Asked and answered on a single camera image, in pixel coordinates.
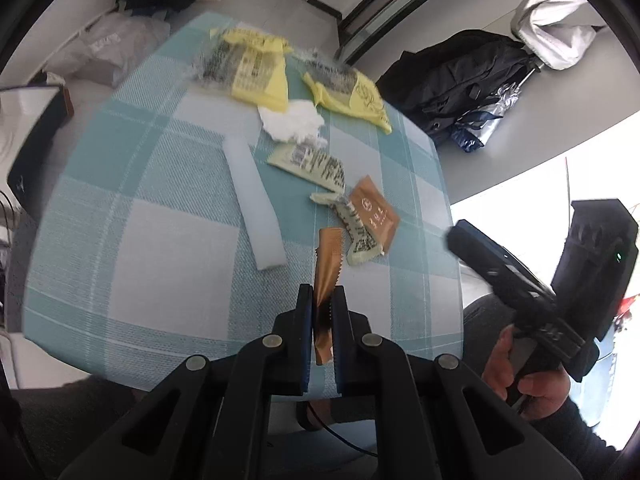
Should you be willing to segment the person right hand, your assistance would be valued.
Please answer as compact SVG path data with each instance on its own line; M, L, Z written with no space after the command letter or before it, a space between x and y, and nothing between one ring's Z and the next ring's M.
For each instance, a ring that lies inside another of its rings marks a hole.
M513 347L512 324L499 334L485 365L482 378L492 391L505 401L508 388L515 382L513 366L509 360ZM559 411L570 393L570 378L562 367L525 375L517 383L518 392L528 397L521 416L530 422L553 415Z

